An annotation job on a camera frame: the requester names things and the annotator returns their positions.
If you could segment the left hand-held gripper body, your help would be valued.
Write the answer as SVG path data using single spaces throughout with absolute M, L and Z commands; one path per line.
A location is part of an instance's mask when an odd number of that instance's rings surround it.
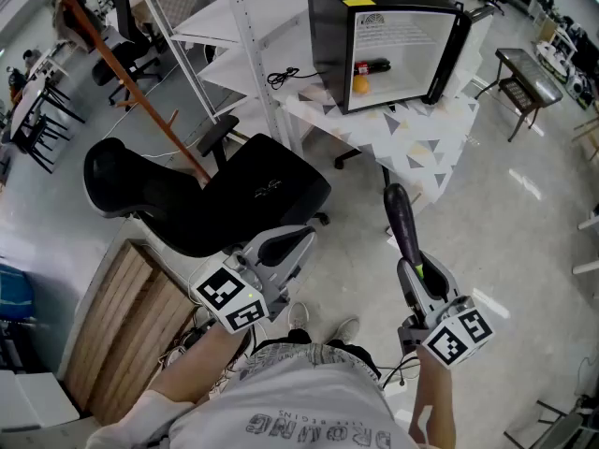
M 299 272 L 296 251 L 269 266 L 249 245 L 212 265 L 191 292 L 228 333 L 235 334 L 265 319 L 275 321 L 289 304 L 288 285 Z

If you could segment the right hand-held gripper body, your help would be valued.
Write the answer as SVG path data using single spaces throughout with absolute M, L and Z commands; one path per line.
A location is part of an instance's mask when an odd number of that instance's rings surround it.
M 470 296 L 459 296 L 423 318 L 406 319 L 398 335 L 404 355 L 422 347 L 446 369 L 453 369 L 487 344 L 495 330 Z

